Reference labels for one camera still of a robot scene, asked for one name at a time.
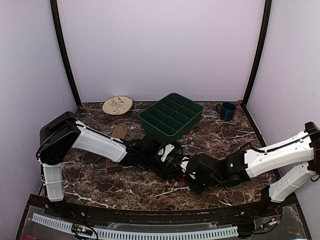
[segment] black corner post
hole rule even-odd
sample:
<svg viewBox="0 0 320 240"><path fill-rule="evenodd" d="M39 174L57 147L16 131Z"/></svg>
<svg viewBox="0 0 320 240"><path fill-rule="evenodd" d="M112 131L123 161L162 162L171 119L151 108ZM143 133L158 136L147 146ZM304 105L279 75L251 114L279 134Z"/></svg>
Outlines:
<svg viewBox="0 0 320 240"><path fill-rule="evenodd" d="M246 86L245 94L242 100L242 104L244 105L244 107L246 107L246 105L248 104L250 94L254 87L255 79L257 76L262 52L265 45L266 35L267 35L267 29L268 29L270 12L271 12L271 4L272 4L272 0L265 0L258 45L256 47L256 52L253 60L253 65L252 65L248 85Z"/></svg>
<svg viewBox="0 0 320 240"><path fill-rule="evenodd" d="M63 35L63 32L62 32L62 28L61 28L61 22L60 22L60 17L59 17L59 9L58 9L57 0L50 0L50 4L51 4L51 12L52 12L52 18L53 18L56 38L57 38L57 41L58 41L58 44L59 44L60 53L61 53L61 57L62 57L64 69L65 69L65 73L66 73L66 76L68 78L68 81L69 81L69 84L70 84L70 88L71 88L75 103L76 103L77 107L79 108L82 103L81 103L81 99L80 99L80 96L79 96L79 93L78 93L78 90L77 90L77 86L76 86L76 82L75 82L74 76L73 76L72 71L71 71L71 66L70 66L70 63L69 63L69 58L68 58L67 49L66 49L66 45L65 45L64 35Z"/></svg>
<svg viewBox="0 0 320 240"><path fill-rule="evenodd" d="M264 49L264 45L265 45L265 41L266 41L269 18L270 18L270 13L271 13L271 5L272 5L272 0L265 0L260 35L259 35L259 40L258 40L258 44L257 44L256 51L255 51L253 65L252 65L250 77L248 80L248 84L246 86L246 90L245 90L245 93L243 96L243 100L242 100L242 103L240 104L241 107L243 108L243 111L244 111L246 117L250 121L250 124L253 127L253 130L254 130L262 147L266 147L267 144L266 144L262 134L260 133L256 123L254 122L251 114L249 113L249 111L247 109L247 104L248 104L252 89L255 84L258 68L260 65L260 60L262 57L262 53L263 53L263 49ZM278 169L273 170L273 172L274 172L276 178L279 180L281 178L281 176L280 176Z"/></svg>

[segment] mug handle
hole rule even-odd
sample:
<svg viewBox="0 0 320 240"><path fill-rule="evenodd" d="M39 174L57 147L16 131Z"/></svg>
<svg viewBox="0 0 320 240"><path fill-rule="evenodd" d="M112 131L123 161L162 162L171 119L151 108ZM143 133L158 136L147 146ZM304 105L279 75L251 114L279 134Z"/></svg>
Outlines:
<svg viewBox="0 0 320 240"><path fill-rule="evenodd" d="M222 107L222 105L219 103L219 104L217 104L217 105L215 106L215 110L220 114L221 109L220 109L220 111L219 111L219 110L218 110L218 106Z"/></svg>

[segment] blue mug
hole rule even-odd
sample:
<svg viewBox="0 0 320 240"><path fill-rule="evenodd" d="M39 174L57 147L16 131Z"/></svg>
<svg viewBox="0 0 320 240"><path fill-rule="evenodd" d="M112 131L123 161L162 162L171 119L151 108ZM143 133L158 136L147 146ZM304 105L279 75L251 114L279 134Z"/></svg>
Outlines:
<svg viewBox="0 0 320 240"><path fill-rule="evenodd" d="M216 111L220 114L220 117L224 121L231 121L236 113L237 106L232 102L224 102L215 106Z"/></svg>

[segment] cable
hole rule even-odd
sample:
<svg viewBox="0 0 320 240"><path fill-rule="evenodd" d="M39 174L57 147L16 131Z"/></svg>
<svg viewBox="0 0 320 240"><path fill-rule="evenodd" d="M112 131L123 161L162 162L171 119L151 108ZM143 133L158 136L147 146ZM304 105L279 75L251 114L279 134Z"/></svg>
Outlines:
<svg viewBox="0 0 320 240"><path fill-rule="evenodd" d="M260 234L267 234L267 233L270 233L271 231L273 231L279 224L280 224L280 221L281 221L281 215L279 214L279 211L275 208L274 209L274 211L275 211L275 213L276 213L276 215L277 215L277 217L278 217L278 222L277 223L274 223L275 222L275 219L272 219L272 221L271 222L268 222L268 223L265 223L265 224L267 224L267 226L265 226L265 227L263 227L264 225L261 225L259 228L257 228L257 229L255 229L255 230L253 230L253 231L248 231L248 232L238 232L240 235L249 235L249 234L251 234L251 235L260 235Z"/></svg>
<svg viewBox="0 0 320 240"><path fill-rule="evenodd" d="M239 148L238 151L242 150L244 147L250 145L250 148L258 153L262 153L262 154L267 154L267 153L270 153L270 152L273 152L273 151L276 151L276 150L279 150L279 149L282 149L284 147L287 147L289 145L292 145L292 144L295 144L297 142L300 142L300 140L303 140L303 139L306 139L307 137L310 137L311 135L313 134L316 134L316 133L320 133L320 130L317 130L317 131L314 131L312 133L309 133L308 135L305 135L297 140L294 140L294 141L291 141L291 142L288 142L284 145L281 145L281 146L277 146L277 147L274 147L274 148L271 148L271 149L268 149L268 150L260 150L258 148L255 148L254 146L252 146L252 143L251 142L247 142L245 145L243 145L242 147Z"/></svg>
<svg viewBox="0 0 320 240"><path fill-rule="evenodd" d="M97 231L96 231L93 227L91 227L91 226L86 226L86 225L84 225L84 224L81 223L81 222L77 222L77 221L76 221L76 219L77 219L77 218L76 218L76 215L75 215L75 213L74 213L73 211L70 211L69 213L72 213L74 221L69 220L69 219L64 218L64 217L61 217L61 216L59 216L58 214L56 214L56 213L53 211L53 209L50 207L50 205L48 204L48 195L47 195L47 188L46 188L46 187L44 188L44 197L45 197L45 199L46 199L46 201L47 201L46 207L53 213L53 215L55 215L55 216L56 216L57 218L59 218L59 219L65 220L65 221L67 221L67 222L72 222L73 224L78 224L78 225L81 225L81 226L85 226L86 228L88 228L88 229L90 229L92 232L94 232L94 234L95 234L95 240L99 240L99 236L98 236Z"/></svg>
<svg viewBox="0 0 320 240"><path fill-rule="evenodd" d="M314 183L315 183L316 181L318 181L319 179L320 179L320 175L319 175L316 179L314 179L314 180L312 179L312 177L310 178L311 182L314 182Z"/></svg>

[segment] red wire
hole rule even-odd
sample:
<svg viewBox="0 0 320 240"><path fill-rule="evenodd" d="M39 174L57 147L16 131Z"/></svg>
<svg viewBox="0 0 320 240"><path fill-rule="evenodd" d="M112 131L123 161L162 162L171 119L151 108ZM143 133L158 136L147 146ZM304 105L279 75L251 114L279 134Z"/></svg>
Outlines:
<svg viewBox="0 0 320 240"><path fill-rule="evenodd" d="M278 210L275 208L274 211L276 212L276 214L277 214L277 216L278 216L278 218L279 218L279 221L280 221L280 220L281 220L281 217L280 217L280 214L279 214Z"/></svg>

